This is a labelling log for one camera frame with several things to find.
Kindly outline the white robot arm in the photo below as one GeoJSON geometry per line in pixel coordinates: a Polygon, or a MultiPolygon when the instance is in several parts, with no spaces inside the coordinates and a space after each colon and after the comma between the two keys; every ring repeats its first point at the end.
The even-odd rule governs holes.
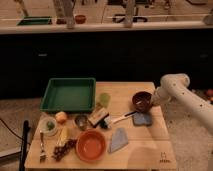
{"type": "Polygon", "coordinates": [[[188,89],[190,78],[187,74],[167,74],[160,80],[160,86],[151,97],[153,105],[160,105],[175,97],[185,105],[209,130],[213,129],[213,105],[188,89]]]}

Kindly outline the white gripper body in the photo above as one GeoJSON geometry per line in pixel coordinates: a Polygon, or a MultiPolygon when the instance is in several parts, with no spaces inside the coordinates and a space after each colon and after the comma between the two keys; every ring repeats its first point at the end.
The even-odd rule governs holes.
{"type": "Polygon", "coordinates": [[[170,99],[171,99],[171,96],[164,88],[157,87],[154,90],[153,95],[151,97],[151,103],[154,106],[159,106],[159,105],[169,102],[170,99]]]}

